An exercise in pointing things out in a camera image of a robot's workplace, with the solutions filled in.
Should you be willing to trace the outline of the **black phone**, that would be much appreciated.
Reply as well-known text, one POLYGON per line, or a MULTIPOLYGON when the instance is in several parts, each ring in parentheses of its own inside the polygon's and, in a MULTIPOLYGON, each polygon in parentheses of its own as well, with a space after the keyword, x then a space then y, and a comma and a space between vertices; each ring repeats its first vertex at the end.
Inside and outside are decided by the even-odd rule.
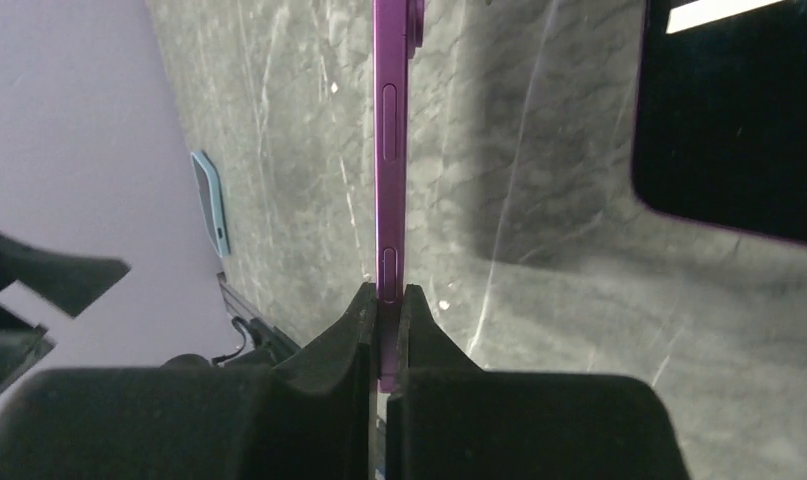
POLYGON ((807 245, 807 1, 649 1, 631 183, 651 210, 807 245))

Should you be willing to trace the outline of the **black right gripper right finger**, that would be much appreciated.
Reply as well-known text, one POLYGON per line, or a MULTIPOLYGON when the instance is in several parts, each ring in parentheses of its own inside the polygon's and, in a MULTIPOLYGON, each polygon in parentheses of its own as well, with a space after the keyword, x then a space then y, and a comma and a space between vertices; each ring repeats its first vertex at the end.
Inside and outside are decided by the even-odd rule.
POLYGON ((668 411, 630 376, 480 368, 406 288, 389 479, 686 479, 668 411))

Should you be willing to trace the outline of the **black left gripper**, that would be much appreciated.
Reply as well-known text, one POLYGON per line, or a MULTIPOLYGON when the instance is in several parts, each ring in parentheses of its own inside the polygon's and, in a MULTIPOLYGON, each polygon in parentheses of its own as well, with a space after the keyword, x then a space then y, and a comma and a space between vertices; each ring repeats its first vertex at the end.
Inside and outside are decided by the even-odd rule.
MULTIPOLYGON (((19 282, 70 317, 80 315, 129 271, 120 259, 39 249, 0 232, 0 292, 19 282)), ((31 325, 0 305, 0 395, 54 346, 43 325, 31 325)))

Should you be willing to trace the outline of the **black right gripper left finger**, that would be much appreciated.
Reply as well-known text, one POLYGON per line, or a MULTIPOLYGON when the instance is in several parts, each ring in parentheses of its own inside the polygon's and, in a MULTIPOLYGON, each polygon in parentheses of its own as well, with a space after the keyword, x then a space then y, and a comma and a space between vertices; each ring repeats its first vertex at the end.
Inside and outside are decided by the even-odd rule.
POLYGON ((376 300, 277 366, 43 370, 0 412, 0 479, 370 479, 376 300))

